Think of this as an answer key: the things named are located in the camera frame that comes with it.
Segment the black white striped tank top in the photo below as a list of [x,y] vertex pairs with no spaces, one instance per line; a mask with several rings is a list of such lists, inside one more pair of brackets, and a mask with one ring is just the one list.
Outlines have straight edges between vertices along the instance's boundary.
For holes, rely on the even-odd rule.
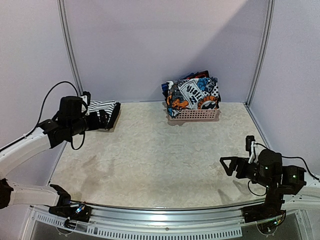
[[107,107],[113,105],[116,101],[97,101],[91,100],[90,105],[87,106],[87,112],[85,113],[88,116],[92,112],[97,112],[99,114],[99,110],[105,110]]

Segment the colourful printed clothes pile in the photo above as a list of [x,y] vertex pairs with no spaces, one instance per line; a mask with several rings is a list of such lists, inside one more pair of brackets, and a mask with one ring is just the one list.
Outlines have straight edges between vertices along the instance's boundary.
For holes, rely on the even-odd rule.
[[220,108],[221,95],[218,79],[207,70],[191,73],[178,80],[169,80],[161,85],[167,108],[214,109]]

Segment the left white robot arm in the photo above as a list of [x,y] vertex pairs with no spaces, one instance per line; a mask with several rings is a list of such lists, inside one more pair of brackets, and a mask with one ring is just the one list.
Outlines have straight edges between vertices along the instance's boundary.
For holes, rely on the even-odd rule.
[[63,142],[72,144],[76,135],[112,129],[120,110],[119,102],[94,101],[89,92],[82,96],[62,97],[53,118],[37,123],[30,133],[0,150],[1,209],[11,205],[45,205],[55,208],[63,217],[70,217],[75,211],[71,196],[59,185],[21,185],[8,181],[6,177],[37,154]]

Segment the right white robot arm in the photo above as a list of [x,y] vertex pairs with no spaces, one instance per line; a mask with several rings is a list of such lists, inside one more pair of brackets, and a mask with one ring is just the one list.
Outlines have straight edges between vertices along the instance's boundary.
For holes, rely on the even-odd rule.
[[228,176],[236,172],[236,178],[249,179],[266,188],[264,203],[241,209],[246,223],[283,215],[286,212],[281,209],[284,195],[296,195],[307,185],[305,168],[284,166],[281,153],[269,149],[260,152],[257,163],[238,156],[221,157],[219,162]]

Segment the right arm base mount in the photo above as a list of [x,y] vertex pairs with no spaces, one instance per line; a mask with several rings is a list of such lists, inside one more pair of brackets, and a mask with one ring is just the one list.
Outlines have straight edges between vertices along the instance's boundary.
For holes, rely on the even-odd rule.
[[282,209],[284,200],[250,205],[241,209],[242,217],[246,224],[256,223],[258,231],[265,235],[273,235],[277,228],[284,223],[287,211]]

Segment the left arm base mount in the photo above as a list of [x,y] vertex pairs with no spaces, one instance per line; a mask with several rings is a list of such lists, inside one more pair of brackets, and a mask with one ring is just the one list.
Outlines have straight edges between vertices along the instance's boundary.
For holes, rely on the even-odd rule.
[[49,186],[56,190],[59,198],[55,206],[49,207],[48,212],[52,215],[66,218],[63,224],[65,228],[75,228],[75,224],[71,223],[71,221],[89,222],[93,210],[92,207],[85,202],[72,203],[71,195],[59,185],[50,184]]

